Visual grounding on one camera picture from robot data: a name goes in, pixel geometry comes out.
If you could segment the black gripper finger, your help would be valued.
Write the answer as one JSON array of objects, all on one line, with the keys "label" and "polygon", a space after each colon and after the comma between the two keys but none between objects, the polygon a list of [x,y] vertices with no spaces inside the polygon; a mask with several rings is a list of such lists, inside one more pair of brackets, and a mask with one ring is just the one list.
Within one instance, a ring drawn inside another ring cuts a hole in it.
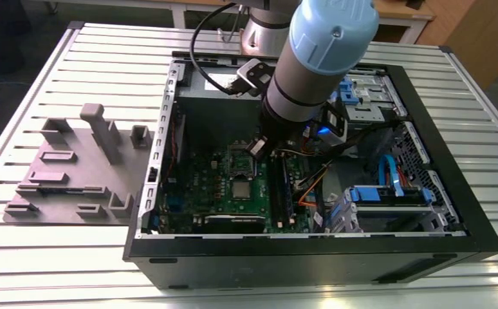
[{"label": "black gripper finger", "polygon": [[271,144],[264,136],[257,136],[247,146],[252,159],[263,160],[271,154]]}]

